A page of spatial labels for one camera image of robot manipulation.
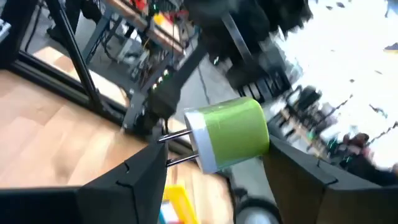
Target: wooden table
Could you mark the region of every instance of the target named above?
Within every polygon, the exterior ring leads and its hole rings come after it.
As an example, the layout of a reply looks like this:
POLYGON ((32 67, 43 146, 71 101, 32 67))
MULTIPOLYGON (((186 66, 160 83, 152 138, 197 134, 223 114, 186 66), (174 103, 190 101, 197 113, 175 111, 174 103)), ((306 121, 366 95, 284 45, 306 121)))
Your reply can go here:
POLYGON ((294 117, 290 117, 289 112, 286 109, 282 109, 280 111, 282 117, 286 119, 290 125, 293 126, 295 129, 295 134, 298 134, 304 141, 309 145, 312 146, 315 150, 315 155, 317 157, 325 158, 325 146, 319 140, 311 140, 308 138, 309 131, 302 126, 294 117))
MULTIPOLYGON (((86 47, 84 48, 82 55, 86 60, 91 50, 95 47, 99 38, 101 38, 103 31, 108 27, 111 15, 113 12, 117 12, 123 18, 125 18, 128 23, 132 24, 139 31, 144 31, 148 26, 148 22, 135 10, 131 9, 125 3, 120 0, 105 0, 106 12, 102 17, 93 34, 91 35, 86 47)), ((146 35, 162 46, 165 50, 170 52, 173 50, 175 56, 179 57, 184 54, 183 45, 180 41, 180 30, 177 25, 171 23, 167 19, 163 19, 161 22, 156 23, 153 19, 152 22, 154 26, 150 26, 146 35)))
MULTIPOLYGON (((37 56, 75 77, 64 67, 68 58, 54 49, 37 56)), ((119 88, 91 75, 100 92, 122 99, 119 88)), ((0 187, 83 185, 147 146, 110 121, 6 70, 0 70, 0 104, 0 187)), ((171 121, 170 128, 181 127, 171 121)), ((231 223, 224 178, 203 175, 186 162, 168 170, 166 184, 185 187, 202 223, 231 223)))

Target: metal leg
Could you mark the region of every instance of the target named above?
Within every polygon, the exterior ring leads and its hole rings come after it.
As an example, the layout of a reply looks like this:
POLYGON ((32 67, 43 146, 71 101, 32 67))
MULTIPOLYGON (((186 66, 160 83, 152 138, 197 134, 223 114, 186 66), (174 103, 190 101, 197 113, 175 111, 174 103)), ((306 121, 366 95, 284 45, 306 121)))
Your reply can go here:
POLYGON ((100 94, 96 91, 94 82, 91 79, 91 75, 87 69, 86 63, 81 56, 79 48, 77 47, 74 33, 68 22, 68 17, 65 13, 65 10, 58 1, 47 0, 46 2, 50 13, 54 18, 55 25, 60 29, 60 33, 64 37, 66 48, 73 62, 73 65, 76 68, 80 82, 83 85, 83 88, 85 89, 88 98, 90 99, 90 103, 97 110, 101 110, 102 103, 100 99, 100 94))
POLYGON ((102 16, 101 20, 99 20, 99 23, 95 27, 93 34, 91 35, 90 39, 88 40, 86 47, 84 48, 83 52, 81 53, 84 61, 87 64, 89 64, 89 62, 91 60, 90 53, 93 51, 93 49, 98 44, 98 39, 101 38, 101 36, 103 35, 103 32, 105 31, 105 29, 107 28, 107 26, 111 20, 112 13, 113 13, 112 10, 110 10, 107 7, 104 15, 102 16))
POLYGON ((234 40, 234 43, 236 47, 239 50, 239 53, 241 53, 243 60, 246 63, 252 62, 252 57, 251 53, 249 51, 248 46, 243 40, 243 37, 238 29, 238 27, 235 24, 234 19, 230 14, 227 14, 223 16, 222 18, 225 27, 227 28, 229 34, 231 35, 232 39, 234 40))
POLYGON ((177 132, 174 132, 174 133, 171 133, 171 134, 166 134, 165 136, 160 137, 160 139, 157 140, 157 143, 162 143, 162 142, 166 142, 166 141, 171 140, 171 139, 176 139, 178 137, 184 136, 184 135, 189 134, 191 132, 192 132, 191 130, 184 129, 184 130, 177 131, 177 132))
POLYGON ((191 154, 186 155, 184 157, 180 157, 180 158, 176 158, 176 159, 168 159, 166 162, 166 167, 170 167, 170 166, 174 166, 177 165, 179 163, 185 162, 185 161, 189 161, 191 159, 194 159, 196 157, 198 157, 198 151, 193 151, 191 154))
POLYGON ((123 119, 123 128, 127 131, 132 131, 136 118, 142 113, 144 102, 144 95, 138 92, 132 94, 129 108, 127 109, 126 115, 124 115, 123 119))
POLYGON ((118 29, 118 27, 120 26, 122 21, 123 21, 123 17, 119 16, 117 21, 113 24, 112 29, 109 31, 108 35, 106 36, 105 41, 104 41, 105 44, 107 44, 111 40, 111 38, 116 33, 116 30, 118 29))

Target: yellow object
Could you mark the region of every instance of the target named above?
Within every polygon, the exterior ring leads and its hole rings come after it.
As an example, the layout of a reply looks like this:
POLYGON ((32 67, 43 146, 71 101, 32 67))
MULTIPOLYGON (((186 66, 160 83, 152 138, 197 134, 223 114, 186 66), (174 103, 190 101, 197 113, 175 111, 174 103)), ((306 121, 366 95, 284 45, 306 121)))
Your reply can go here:
POLYGON ((184 224, 199 224, 188 199, 187 192, 180 185, 166 186, 163 193, 163 201, 169 201, 173 205, 175 213, 184 224))
POLYGON ((161 14, 161 13, 159 13, 159 14, 156 14, 155 16, 154 16, 154 21, 155 21, 155 23, 158 25, 158 26, 160 26, 162 23, 163 23, 163 21, 165 20, 166 18, 163 16, 163 14, 161 14))

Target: gray floor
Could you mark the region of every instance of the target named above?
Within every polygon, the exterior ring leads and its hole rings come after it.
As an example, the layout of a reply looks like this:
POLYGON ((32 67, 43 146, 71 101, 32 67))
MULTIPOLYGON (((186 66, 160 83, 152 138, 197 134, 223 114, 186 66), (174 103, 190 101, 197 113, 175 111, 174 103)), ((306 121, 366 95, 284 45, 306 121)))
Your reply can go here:
MULTIPOLYGON (((28 52, 32 54, 46 46, 51 46, 63 52, 64 54, 67 54, 65 49, 60 44, 49 39, 48 35, 46 34, 47 28, 52 25, 52 22, 48 20, 47 16, 48 12, 44 10, 40 16, 39 25, 35 32, 34 38, 29 45, 28 52)), ((31 22, 27 34, 31 33, 32 23, 33 22, 31 22)), ((80 50, 82 50, 87 43, 90 35, 94 31, 94 28, 94 22, 89 21, 80 15, 80 21, 75 35, 80 50)), ((22 46, 25 46, 26 42, 27 35, 25 36, 22 46)), ((119 41, 115 38, 111 40, 109 45, 111 46, 111 49, 109 50, 111 53, 117 51, 120 47, 119 41)), ((123 81, 123 79, 119 78, 124 71, 105 56, 101 47, 98 48, 95 56, 89 64, 89 67, 90 69, 103 75, 108 80, 115 82, 118 85, 123 86, 126 83, 123 81)), ((215 68, 207 60, 207 57, 202 60, 199 69, 200 73, 203 75, 207 94, 210 98, 211 104, 238 97, 238 95, 231 89, 224 76, 222 76, 222 74, 219 72, 219 69, 215 68)), ((183 111, 185 109, 202 107, 208 104, 203 86, 200 81, 199 69, 196 69, 193 72, 192 76, 182 88, 180 103, 178 104, 177 112, 175 114, 175 117, 180 121, 183 121, 183 111)), ((265 112, 267 117, 269 117, 269 111, 265 110, 265 112)), ((251 159, 249 161, 237 164, 232 167, 232 171, 237 186, 246 188, 251 195, 274 200, 264 173, 264 169, 262 168, 262 163, 258 159, 251 159)))

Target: black machine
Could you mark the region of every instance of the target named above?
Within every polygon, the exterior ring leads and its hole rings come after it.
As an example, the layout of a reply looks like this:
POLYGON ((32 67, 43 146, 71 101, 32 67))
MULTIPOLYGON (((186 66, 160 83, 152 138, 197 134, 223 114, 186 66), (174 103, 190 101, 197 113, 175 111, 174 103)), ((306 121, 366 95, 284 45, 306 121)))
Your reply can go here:
MULTIPOLYGON (((37 2, 8 0, 4 6, 1 19, 10 23, 11 28, 0 44, 2 68, 131 131, 144 130, 147 133, 158 125, 159 119, 167 119, 174 114, 182 85, 209 49, 207 44, 199 44, 172 78, 150 94, 135 93, 131 97, 133 106, 127 109, 96 90, 76 46, 65 11, 58 1, 47 1, 47 6, 65 37, 65 46, 81 83, 20 50, 37 2)), ((268 32, 278 26, 286 32, 310 16, 306 1, 190 0, 185 4, 194 22, 203 29, 200 43, 203 38, 224 42, 220 47, 228 50, 220 50, 217 54, 234 58, 234 66, 245 71, 240 73, 246 76, 242 81, 234 82, 233 78, 229 78, 235 88, 267 74, 258 61, 257 55, 262 53, 255 42, 264 40, 268 32), (239 22, 244 22, 247 15, 252 22, 247 26, 247 32, 242 32, 240 36, 242 25, 239 22), (224 31, 220 36, 211 36, 212 27, 224 27, 224 31), (224 41, 223 37, 229 37, 230 41, 224 41)), ((159 137, 155 132, 152 134, 155 138, 159 137)), ((397 187, 380 187, 306 155, 281 139, 274 136, 270 139, 269 153, 264 156, 264 170, 279 208, 281 222, 398 223, 397 187)), ((124 163, 82 187, 2 189, 0 222, 156 223, 167 163, 165 144, 152 141, 124 163)))

